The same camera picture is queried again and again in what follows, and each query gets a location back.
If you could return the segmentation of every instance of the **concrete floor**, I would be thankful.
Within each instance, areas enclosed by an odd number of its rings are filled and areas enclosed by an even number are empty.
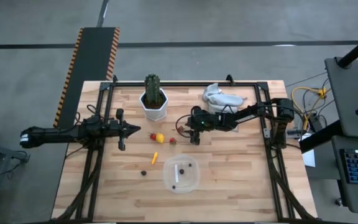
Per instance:
[[[102,0],[0,1],[0,44],[74,43],[80,27],[94,27]],[[188,1],[110,0],[104,26],[121,28],[120,42],[358,40],[358,0]],[[119,49],[120,80],[284,80],[324,72],[324,59],[354,46]],[[19,133],[52,126],[72,49],[0,50],[0,145],[21,149]],[[320,87],[326,75],[290,86]],[[301,94],[296,99],[300,102]],[[337,120],[334,103],[322,112]],[[0,223],[50,218],[66,145],[31,149],[28,164],[5,180]],[[333,204],[334,180],[310,179],[318,216],[358,223],[358,214]]]

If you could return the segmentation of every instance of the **clear plastic bowl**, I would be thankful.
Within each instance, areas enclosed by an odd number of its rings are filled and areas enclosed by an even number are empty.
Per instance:
[[[162,179],[165,187],[172,192],[191,192],[197,189],[200,183],[198,163],[193,157],[185,154],[169,158],[164,163]]]

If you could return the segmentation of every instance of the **butcher block tabletop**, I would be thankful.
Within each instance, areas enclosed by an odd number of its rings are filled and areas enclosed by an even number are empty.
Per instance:
[[[271,98],[287,97],[283,81],[266,82]],[[86,105],[96,105],[100,83],[84,82],[78,105],[81,118],[92,115]],[[207,109],[201,99],[204,87],[173,86],[163,89],[169,99],[167,116],[155,122],[145,117],[139,102],[144,87],[114,87],[110,116],[115,116],[116,110],[122,108],[124,119],[142,129],[126,139],[125,151],[118,149],[118,138],[106,139],[94,222],[276,221],[260,120],[240,124],[238,131],[201,133],[200,145],[195,146],[190,139],[177,133],[175,122],[189,114],[193,106]],[[223,86],[221,89],[224,93],[247,98],[239,109],[256,103],[253,87]],[[179,124],[184,125],[185,121],[182,119]],[[151,133],[163,133],[164,143],[151,140]],[[170,138],[175,138],[177,144],[170,144]],[[298,145],[295,140],[288,142]],[[67,154],[79,147],[78,143],[69,144]],[[158,158],[152,165],[155,152],[158,152]],[[164,186],[164,162],[177,154],[191,156],[199,165],[200,183],[190,193],[176,194]],[[283,158],[291,191],[306,210],[316,216],[300,150],[288,146],[283,150]],[[85,159],[86,149],[66,159],[52,218],[61,215],[78,193]],[[143,176],[140,173],[142,170],[147,171],[147,175]],[[287,217],[281,190],[280,198],[284,216]],[[85,199],[84,214],[88,211],[88,204],[89,196]]]

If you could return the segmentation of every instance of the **white hexagonal pot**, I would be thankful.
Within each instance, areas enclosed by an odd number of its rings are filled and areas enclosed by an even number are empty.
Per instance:
[[[160,93],[165,97],[165,103],[160,107],[160,109],[147,109],[142,101],[143,96],[146,94],[146,92],[143,92],[143,94],[139,97],[139,101],[143,106],[144,113],[147,118],[158,121],[162,118],[164,118],[167,115],[167,105],[168,105],[168,97],[166,96],[165,92],[160,88]]]

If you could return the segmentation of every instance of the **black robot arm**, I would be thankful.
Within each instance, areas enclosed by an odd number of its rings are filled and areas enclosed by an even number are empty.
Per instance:
[[[276,107],[276,116],[268,113],[267,108]],[[248,106],[236,113],[216,113],[212,114],[202,110],[199,106],[191,109],[186,126],[190,127],[190,142],[196,145],[200,144],[200,133],[203,131],[231,131],[238,124],[249,121],[254,118],[264,117],[273,121],[271,131],[271,146],[285,148],[285,130],[287,124],[293,121],[294,108],[292,100],[288,98],[274,98],[268,102],[256,103]]]
[[[23,148],[38,147],[45,143],[79,142],[85,145],[100,138],[119,137],[118,148],[124,151],[124,138],[140,130],[140,127],[123,121],[123,113],[123,109],[118,109],[117,119],[109,118],[106,122],[100,116],[94,115],[65,130],[31,127],[21,132],[20,145]]]

